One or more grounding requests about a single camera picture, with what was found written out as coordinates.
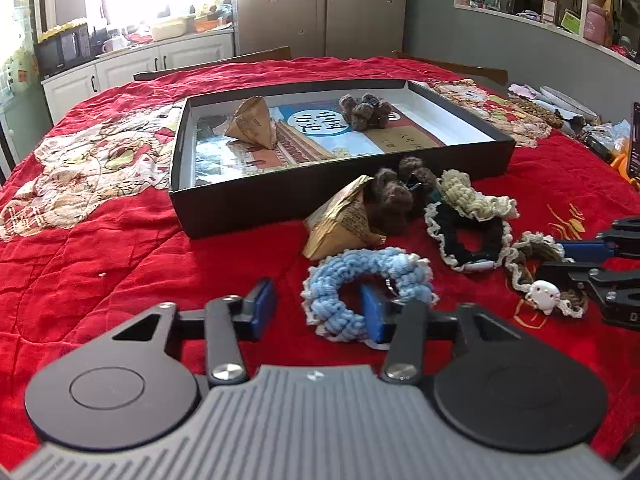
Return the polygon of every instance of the crochet hair tie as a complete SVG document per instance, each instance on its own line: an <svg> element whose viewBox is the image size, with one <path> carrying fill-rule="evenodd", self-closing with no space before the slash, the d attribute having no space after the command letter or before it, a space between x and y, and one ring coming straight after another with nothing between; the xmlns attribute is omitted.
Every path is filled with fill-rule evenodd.
<svg viewBox="0 0 640 480"><path fill-rule="evenodd" d="M443 261L457 272L491 270L499 266L512 239L511 227L501 218L479 222L460 216L444 202L429 204L425 209L425 221L428 234L440 243ZM469 251L458 240L459 228L471 228L481 233L480 251Z"/></svg>
<svg viewBox="0 0 640 480"><path fill-rule="evenodd" d="M468 174L448 170L436 181L435 202L424 210L427 233L440 245L442 260L457 272L499 267L513 240L507 218L517 218L516 201L508 196L487 196L471 187ZM482 233L482 248L469 251L456 235L458 228Z"/></svg>
<svg viewBox="0 0 640 480"><path fill-rule="evenodd" d="M338 296L341 285L364 274L394 280L400 301L415 298L431 305L437 300L431 291L433 274L427 259L397 247L347 250L311 267L303 283L306 323L316 326L316 334L340 342L368 338L364 316L348 309Z"/></svg>
<svg viewBox="0 0 640 480"><path fill-rule="evenodd" d="M564 247L556 243L553 237L542 233L532 233L526 231L519 240L514 243L505 258L504 267L511 277L513 290L524 293L527 302L532 303L535 308L542 308L535 303L536 292L532 290L535 286L543 284L545 288L555 285L546 282L535 282L533 275L527 269L527 261L535 259L541 262L572 262L571 258L564 257ZM588 298L580 290L562 290L554 298L554 306L569 317L581 318L587 311Z"/></svg>

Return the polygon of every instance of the plastic container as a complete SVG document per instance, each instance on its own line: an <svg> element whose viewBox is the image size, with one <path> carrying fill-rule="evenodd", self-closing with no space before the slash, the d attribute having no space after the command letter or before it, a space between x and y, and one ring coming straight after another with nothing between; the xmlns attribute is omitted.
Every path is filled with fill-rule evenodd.
<svg viewBox="0 0 640 480"><path fill-rule="evenodd" d="M587 20L584 23L584 39L599 45L604 44L607 31L607 19L604 9L594 4L587 7Z"/></svg>
<svg viewBox="0 0 640 480"><path fill-rule="evenodd" d="M168 18L152 23L151 37L154 41L168 40L169 38L178 38L187 32L187 17Z"/></svg>

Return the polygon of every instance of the circular pad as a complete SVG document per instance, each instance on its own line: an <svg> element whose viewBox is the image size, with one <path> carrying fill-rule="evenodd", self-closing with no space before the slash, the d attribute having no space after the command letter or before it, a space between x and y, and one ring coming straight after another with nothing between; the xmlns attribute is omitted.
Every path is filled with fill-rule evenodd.
<svg viewBox="0 0 640 480"><path fill-rule="evenodd" d="M145 380L133 370L104 367L78 375L69 392L91 410L117 410L135 402L145 389Z"/></svg>
<svg viewBox="0 0 640 480"><path fill-rule="evenodd" d="M161 349L119 343L93 355L80 350L27 387L26 411L43 440L77 450L130 449L166 435L197 406L195 378Z"/></svg>
<svg viewBox="0 0 640 480"><path fill-rule="evenodd" d="M436 375L434 398L460 433L512 452L587 442L607 409L607 393L588 368L523 341L482 344L454 359Z"/></svg>

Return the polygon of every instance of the blue crochet scrunchie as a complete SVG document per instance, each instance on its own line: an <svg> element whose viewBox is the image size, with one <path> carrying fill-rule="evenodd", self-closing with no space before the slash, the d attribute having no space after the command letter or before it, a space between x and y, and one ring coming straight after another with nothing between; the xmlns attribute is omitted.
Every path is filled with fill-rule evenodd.
<svg viewBox="0 0 640 480"><path fill-rule="evenodd" d="M317 326L316 334L330 341L368 338L364 316L349 310L338 297L341 285L362 274L379 274L394 280L401 301L417 298L430 305L435 299L430 283L433 274L426 258L407 254L398 247L347 250L311 267L309 278L303 283L306 323Z"/></svg>

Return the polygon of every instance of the metal screw cap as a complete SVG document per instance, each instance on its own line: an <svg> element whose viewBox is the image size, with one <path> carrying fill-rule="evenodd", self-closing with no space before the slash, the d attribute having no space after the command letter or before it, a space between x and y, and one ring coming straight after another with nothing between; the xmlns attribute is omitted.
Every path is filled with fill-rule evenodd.
<svg viewBox="0 0 640 480"><path fill-rule="evenodd" d="M408 381L417 373L415 366L407 363L396 363L386 369L386 376L395 381Z"/></svg>
<svg viewBox="0 0 640 480"><path fill-rule="evenodd" d="M211 371L211 375L219 381L233 381L244 373L244 368L236 363L224 363Z"/></svg>

